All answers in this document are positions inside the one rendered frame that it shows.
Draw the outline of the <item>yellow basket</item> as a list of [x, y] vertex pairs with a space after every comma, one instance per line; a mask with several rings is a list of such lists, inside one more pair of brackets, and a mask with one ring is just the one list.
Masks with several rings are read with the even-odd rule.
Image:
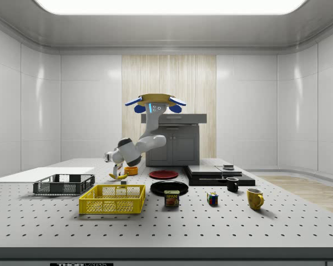
[[79, 198], [79, 213], [140, 213], [144, 200], [144, 185], [96, 185]]

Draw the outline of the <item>red plate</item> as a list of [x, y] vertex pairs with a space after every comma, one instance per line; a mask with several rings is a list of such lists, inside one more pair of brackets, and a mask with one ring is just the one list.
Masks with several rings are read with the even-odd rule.
[[169, 180], [178, 177], [179, 174], [171, 170], [157, 170], [149, 173], [149, 177], [157, 180]]

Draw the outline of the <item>black plate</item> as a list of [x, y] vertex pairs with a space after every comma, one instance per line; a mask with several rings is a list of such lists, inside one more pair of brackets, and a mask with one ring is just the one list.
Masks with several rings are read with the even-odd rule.
[[188, 186], [179, 181], [160, 181], [153, 183], [150, 190], [158, 196], [164, 196], [164, 191], [178, 190], [180, 195], [184, 195], [188, 191]]

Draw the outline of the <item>dark grey basket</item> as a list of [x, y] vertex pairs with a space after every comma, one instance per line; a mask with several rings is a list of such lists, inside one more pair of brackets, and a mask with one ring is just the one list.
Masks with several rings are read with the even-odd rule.
[[81, 195], [95, 183], [95, 175], [55, 174], [36, 181], [33, 193], [37, 195]]

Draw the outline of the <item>flat-sided can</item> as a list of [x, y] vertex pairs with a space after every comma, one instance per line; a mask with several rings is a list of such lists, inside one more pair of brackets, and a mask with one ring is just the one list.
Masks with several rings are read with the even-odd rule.
[[179, 206], [179, 190], [165, 190], [164, 199], [166, 207], [178, 207]]

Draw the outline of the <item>white cabinet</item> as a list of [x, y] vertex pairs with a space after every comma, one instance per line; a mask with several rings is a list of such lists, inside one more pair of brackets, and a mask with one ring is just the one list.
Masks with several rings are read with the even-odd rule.
[[147, 166], [199, 164], [199, 125], [160, 125], [153, 131], [166, 137], [166, 144], [146, 153]]

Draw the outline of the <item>black stove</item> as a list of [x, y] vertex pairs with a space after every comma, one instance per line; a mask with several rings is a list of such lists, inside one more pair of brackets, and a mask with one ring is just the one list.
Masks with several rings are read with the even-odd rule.
[[234, 165], [190, 165], [184, 167], [190, 186], [226, 186], [227, 177], [239, 179], [239, 186], [255, 186], [255, 180]]

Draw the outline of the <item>black mug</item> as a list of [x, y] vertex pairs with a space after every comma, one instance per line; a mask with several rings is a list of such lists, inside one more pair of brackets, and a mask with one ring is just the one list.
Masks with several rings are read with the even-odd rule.
[[226, 184], [228, 191], [237, 192], [239, 188], [239, 179], [236, 177], [227, 177]]

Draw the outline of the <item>yellow mug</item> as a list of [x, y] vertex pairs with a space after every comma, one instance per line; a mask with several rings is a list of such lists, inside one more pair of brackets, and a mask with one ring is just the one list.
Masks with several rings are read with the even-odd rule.
[[248, 188], [246, 193], [250, 208], [259, 210], [264, 204], [263, 191], [256, 188]]

